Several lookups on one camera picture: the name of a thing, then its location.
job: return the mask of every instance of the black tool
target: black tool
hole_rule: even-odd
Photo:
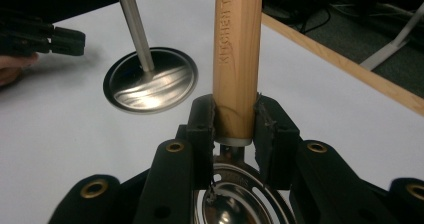
[[[84,54],[85,34],[55,27],[39,17],[0,9],[0,55],[30,56],[34,52],[71,56]]]

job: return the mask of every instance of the white table surface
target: white table surface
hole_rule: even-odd
[[[114,4],[59,23],[87,36],[85,55],[42,55],[0,91],[0,223],[46,223],[70,188],[93,174],[121,182],[148,169],[156,147],[187,123],[191,102],[212,91],[215,0],[137,0],[151,47],[197,64],[190,97],[168,111],[129,114],[106,100],[109,68],[134,46]],[[262,26],[258,91],[277,100],[304,139],[333,146],[363,179],[388,189],[424,179],[424,119]],[[246,159],[254,163],[253,146]]]

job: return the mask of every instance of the human hand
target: human hand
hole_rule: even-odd
[[[29,57],[0,56],[0,86],[15,81],[22,72],[23,67],[30,66],[38,60],[38,54]]]

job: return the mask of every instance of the black plastic part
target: black plastic part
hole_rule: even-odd
[[[387,194],[387,206],[402,223],[424,223],[424,181],[395,179]]]
[[[192,223],[191,144],[181,139],[159,145],[133,224]]]
[[[0,9],[0,55],[30,56],[34,52],[81,56],[85,34],[54,27],[41,18]]]
[[[298,223],[399,223],[331,146],[301,143],[296,165],[290,202]]]
[[[207,189],[213,176],[214,110],[212,95],[196,98],[186,125],[186,139],[193,146],[195,190]]]
[[[102,194],[87,198],[81,192],[85,186],[86,193],[99,191],[99,184],[105,184],[106,190]],[[93,175],[78,182],[64,197],[56,208],[49,224],[78,223],[103,224],[109,223],[113,204],[119,195],[119,181],[112,176]]]
[[[51,38],[50,49],[53,53],[82,56],[84,55],[85,34],[80,31],[56,27]]]
[[[146,170],[121,184],[119,196],[107,223],[132,223],[148,174],[149,170]]]
[[[260,96],[255,105],[253,142],[261,179],[271,188],[290,189],[300,131],[277,101]]]

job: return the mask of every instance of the wooden table edge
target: wooden table edge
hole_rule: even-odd
[[[424,99],[387,79],[361,67],[357,63],[262,13],[262,24],[268,26],[301,47],[342,69],[378,92],[424,116]]]

